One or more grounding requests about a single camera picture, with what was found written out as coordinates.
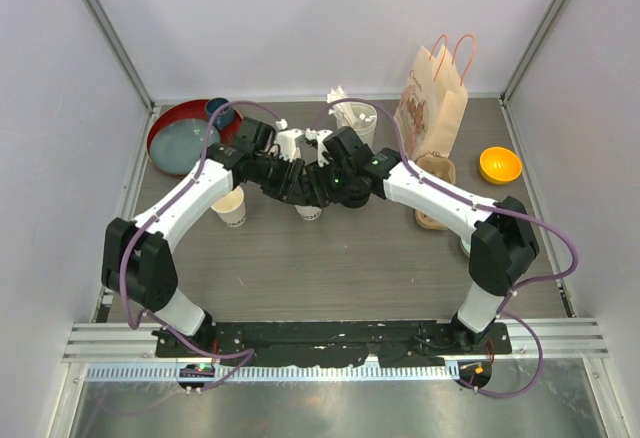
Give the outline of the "stack of black cup lids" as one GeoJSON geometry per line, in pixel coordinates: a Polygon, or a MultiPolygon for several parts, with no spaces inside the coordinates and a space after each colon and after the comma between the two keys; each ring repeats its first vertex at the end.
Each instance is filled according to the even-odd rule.
{"type": "Polygon", "coordinates": [[[340,203],[350,209],[357,209],[365,206],[370,199],[371,194],[368,192],[350,192],[347,193],[340,203]]]}

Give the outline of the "white paper cup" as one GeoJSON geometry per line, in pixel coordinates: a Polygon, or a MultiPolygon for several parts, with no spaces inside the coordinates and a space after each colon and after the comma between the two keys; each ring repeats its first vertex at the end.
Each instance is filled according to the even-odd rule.
{"type": "Polygon", "coordinates": [[[295,206],[300,218],[305,221],[316,220],[322,213],[322,209],[314,206],[295,206]]]}

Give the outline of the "stack of white paper cups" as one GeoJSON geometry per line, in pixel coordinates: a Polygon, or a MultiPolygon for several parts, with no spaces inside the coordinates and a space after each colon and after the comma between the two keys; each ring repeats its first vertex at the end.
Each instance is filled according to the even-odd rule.
{"type": "Polygon", "coordinates": [[[217,200],[211,209],[229,227],[239,227],[246,220],[244,190],[238,186],[217,200]]]}

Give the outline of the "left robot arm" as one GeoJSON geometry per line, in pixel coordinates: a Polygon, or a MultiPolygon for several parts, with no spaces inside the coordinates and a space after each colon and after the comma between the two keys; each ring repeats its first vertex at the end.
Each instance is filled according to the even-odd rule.
{"type": "Polygon", "coordinates": [[[318,206],[318,195],[300,157],[303,143],[323,153],[326,133],[270,126],[246,118],[229,144],[205,147],[194,168],[156,205],[132,220],[106,228],[103,285],[125,305],[135,303],[167,327],[190,356],[212,347],[214,321],[179,288],[173,252],[186,232],[240,184],[258,184],[283,203],[318,206]]]}

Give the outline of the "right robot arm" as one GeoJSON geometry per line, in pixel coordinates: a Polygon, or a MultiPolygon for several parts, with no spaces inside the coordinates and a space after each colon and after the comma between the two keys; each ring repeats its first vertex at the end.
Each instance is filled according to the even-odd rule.
{"type": "Polygon", "coordinates": [[[509,290],[539,254],[524,205],[513,197],[495,202],[468,193],[393,149],[374,153],[347,127],[308,129],[304,138],[318,152],[307,167],[316,206],[357,208],[375,195],[435,219],[469,244],[472,285],[451,320],[451,343],[465,353],[483,346],[509,290]]]}

